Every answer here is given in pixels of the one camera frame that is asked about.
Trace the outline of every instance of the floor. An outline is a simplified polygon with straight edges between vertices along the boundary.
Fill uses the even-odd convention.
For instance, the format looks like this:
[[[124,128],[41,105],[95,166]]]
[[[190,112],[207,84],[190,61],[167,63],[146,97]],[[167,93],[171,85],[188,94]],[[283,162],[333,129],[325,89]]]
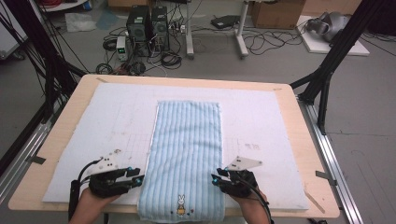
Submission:
[[[124,17],[109,17],[105,9],[89,14],[94,21],[107,18],[100,29],[64,33],[64,38],[89,71],[104,61],[103,37],[123,26]],[[194,19],[194,24],[210,27],[210,17]],[[252,26],[247,19],[247,27]],[[347,56],[332,78],[326,118],[326,130],[346,182],[364,223],[394,223],[396,219],[396,43],[361,39],[369,57]],[[182,65],[177,70],[154,68],[151,77],[182,77],[252,82],[291,83],[315,71],[326,55],[308,53],[304,44],[286,45],[241,60],[232,33],[194,32],[195,58],[186,57],[183,45]],[[80,66],[63,44],[67,60]],[[111,65],[120,64],[113,59]],[[300,93],[304,87],[295,90]],[[21,130],[44,101],[42,90],[28,60],[0,61],[0,156],[3,156]],[[2,223],[66,223],[66,213],[10,211],[7,201],[0,202]],[[124,218],[118,217],[119,223]],[[302,218],[275,218],[276,223],[309,223]],[[347,223],[345,216],[328,223]]]

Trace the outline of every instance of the towel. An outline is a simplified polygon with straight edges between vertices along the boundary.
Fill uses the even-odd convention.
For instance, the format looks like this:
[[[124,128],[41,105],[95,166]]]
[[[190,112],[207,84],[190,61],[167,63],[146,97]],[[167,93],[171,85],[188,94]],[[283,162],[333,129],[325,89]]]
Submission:
[[[211,184],[221,167],[219,104],[159,102],[138,203],[142,220],[222,221],[224,195]]]

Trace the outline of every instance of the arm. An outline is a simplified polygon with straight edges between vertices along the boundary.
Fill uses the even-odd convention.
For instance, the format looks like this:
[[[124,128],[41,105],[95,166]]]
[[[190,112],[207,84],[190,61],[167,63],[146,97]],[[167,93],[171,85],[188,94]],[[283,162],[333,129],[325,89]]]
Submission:
[[[69,224],[92,224],[108,203],[118,199],[120,195],[110,198],[99,198],[89,188],[84,189],[79,198],[77,209]]]
[[[260,194],[267,201],[267,197],[260,191]],[[237,198],[231,196],[241,206],[242,215],[248,224],[270,224],[268,223],[268,216],[258,201],[256,195],[251,194],[248,198]]]

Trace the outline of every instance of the cartoon character on towel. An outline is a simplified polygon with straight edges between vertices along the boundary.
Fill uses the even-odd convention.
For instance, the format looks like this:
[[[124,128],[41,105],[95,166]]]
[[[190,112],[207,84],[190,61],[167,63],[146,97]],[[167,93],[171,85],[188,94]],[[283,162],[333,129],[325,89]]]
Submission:
[[[184,208],[184,194],[178,195],[177,203],[178,203],[177,214],[182,217],[186,213],[186,209]]]

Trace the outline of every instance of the brown box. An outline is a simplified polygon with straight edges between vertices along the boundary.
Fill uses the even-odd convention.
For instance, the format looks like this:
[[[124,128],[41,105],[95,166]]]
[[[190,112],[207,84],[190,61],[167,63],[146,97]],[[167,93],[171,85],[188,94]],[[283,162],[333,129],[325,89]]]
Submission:
[[[352,15],[361,0],[306,0],[303,8],[305,16],[320,16],[323,12],[340,12]]]
[[[304,4],[305,0],[281,0],[275,4],[256,2],[251,18],[257,28],[294,29]]]
[[[151,0],[107,0],[108,6],[115,9],[130,10],[131,6],[150,6]]]

